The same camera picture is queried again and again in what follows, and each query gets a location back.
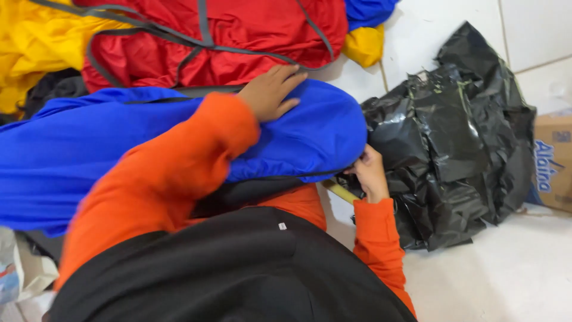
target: black garbage bag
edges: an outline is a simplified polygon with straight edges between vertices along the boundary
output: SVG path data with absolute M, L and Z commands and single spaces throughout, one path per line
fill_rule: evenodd
M 436 60 L 362 103 L 404 249 L 471 242 L 522 205 L 534 171 L 536 109 L 483 36 L 465 22 Z M 364 197 L 354 175 L 337 181 Z

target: black strap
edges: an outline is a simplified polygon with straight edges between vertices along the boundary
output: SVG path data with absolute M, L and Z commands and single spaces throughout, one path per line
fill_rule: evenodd
M 49 0 L 30 0 L 38 5 L 51 7 L 57 10 L 62 10 L 71 14 L 79 15 L 82 17 L 86 16 L 93 16 L 98 18 L 105 18 L 111 19 L 123 23 L 129 23 L 134 26 L 134 28 L 128 29 L 114 29 L 114 30 L 102 30 L 100 32 L 95 33 L 88 44 L 88 50 L 86 55 L 92 64 L 93 68 L 95 68 L 110 84 L 115 87 L 124 87 L 123 84 L 117 80 L 108 70 L 106 70 L 97 60 L 93 57 L 93 52 L 91 51 L 91 44 L 92 40 L 95 36 L 100 34 L 108 34 L 108 35 L 116 35 L 116 36 L 125 36 L 129 34 L 134 34 L 137 32 L 147 32 L 154 36 L 160 37 L 162 39 L 175 42 L 180 45 L 190 46 L 193 47 L 193 50 L 187 55 L 181 62 L 179 62 L 177 66 L 177 72 L 175 77 L 175 82 L 171 87 L 178 86 L 179 77 L 180 77 L 180 70 L 189 62 L 191 61 L 202 48 L 207 48 L 210 50 L 220 50 L 224 52 L 230 53 L 239 53 L 239 54 L 251 54 L 251 55 L 265 55 L 271 56 L 274 58 L 278 58 L 283 60 L 289 64 L 298 64 L 295 60 L 280 54 L 275 53 L 268 53 L 268 52 L 257 52 L 254 50 L 248 49 L 240 49 L 240 48 L 233 48 L 233 47 L 226 47 L 226 46 L 218 46 L 215 45 L 210 34 L 208 28 L 208 16 L 206 14 L 206 0 L 197 0 L 197 11 L 198 11 L 198 19 L 199 19 L 199 29 L 201 32 L 202 40 L 198 40 L 187 36 L 186 34 L 180 33 L 174 29 L 169 27 L 160 25 L 156 22 L 148 20 L 144 15 L 139 13 L 137 10 L 132 8 L 121 6 L 121 5 L 100 5 L 100 6 L 91 6 L 91 7 L 82 7 L 82 6 L 69 6 L 64 5 L 62 3 L 53 2 Z M 300 65 L 301 69 L 305 70 L 319 70 L 329 66 L 334 60 L 333 48 L 332 45 L 329 43 L 328 38 L 325 34 L 320 30 L 320 28 L 311 20 L 308 12 L 305 10 L 304 6 L 300 3 L 300 0 L 296 0 L 298 5 L 300 6 L 302 13 L 306 17 L 306 21 L 312 27 L 312 29 L 316 32 L 316 34 L 322 39 L 326 48 L 329 51 L 331 62 L 327 63 L 326 65 L 318 68 L 309 68 L 304 65 Z M 134 19 L 131 17 L 127 17 L 125 15 L 116 14 L 111 11 L 107 10 L 115 10 L 115 11 L 123 11 L 126 13 L 131 13 L 136 15 L 139 19 Z

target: printed logo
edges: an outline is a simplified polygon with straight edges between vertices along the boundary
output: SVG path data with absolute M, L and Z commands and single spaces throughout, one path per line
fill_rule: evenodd
M 549 193 L 552 191 L 550 180 L 554 174 L 565 166 L 554 161 L 554 146 L 544 143 L 542 140 L 534 140 L 534 158 L 536 160 L 536 178 L 537 189 L 541 193 Z

